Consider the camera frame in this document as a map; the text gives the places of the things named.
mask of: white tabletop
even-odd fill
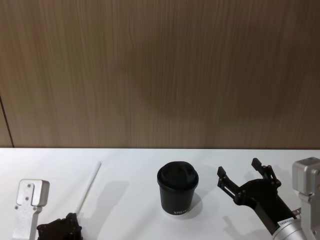
[[[50,182],[38,221],[47,224],[75,211],[101,161],[78,216],[84,240],[270,240],[254,211],[217,187],[217,169],[223,166],[240,186],[261,178],[253,158],[272,165],[282,182],[279,195],[296,209],[291,168],[308,157],[320,158],[320,150],[0,148],[0,238],[11,239],[21,179]],[[191,210],[180,216],[162,210],[157,184],[158,170],[172,161],[189,162],[199,175]]]

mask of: brown wood grain wall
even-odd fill
[[[7,128],[5,116],[2,111],[2,107],[0,105],[0,147],[1,148],[11,148],[12,143],[10,140],[9,131]]]
[[[3,0],[16,147],[320,148],[320,1]]]

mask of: black cup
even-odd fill
[[[164,165],[157,174],[162,208],[169,214],[185,214],[194,196],[199,176],[194,167],[185,161]]]

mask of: black lid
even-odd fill
[[[194,167],[185,161],[169,162],[160,168],[157,180],[161,187],[174,191],[188,191],[198,185],[199,177]]]

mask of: white stick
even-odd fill
[[[84,202],[85,202],[85,200],[86,200],[86,198],[87,198],[87,196],[88,196],[88,193],[89,193],[89,191],[90,191],[90,188],[91,188],[92,184],[94,183],[95,178],[96,178],[96,176],[97,176],[97,174],[98,174],[98,171],[99,171],[99,169],[100,169],[100,166],[101,166],[101,162],[99,161],[99,162],[97,162],[97,164],[96,164],[96,166],[95,166],[95,168],[94,168],[94,171],[92,172],[92,174],[91,174],[91,176],[90,176],[90,179],[89,179],[88,185],[86,186],[85,192],[84,192],[84,194],[82,195],[82,197],[80,198],[80,202],[79,202],[78,206],[77,206],[76,209],[75,209],[75,213],[76,213],[77,215],[79,215],[79,213],[80,213],[80,211],[81,211],[81,208],[82,208],[82,206],[83,206],[83,204],[84,204]]]

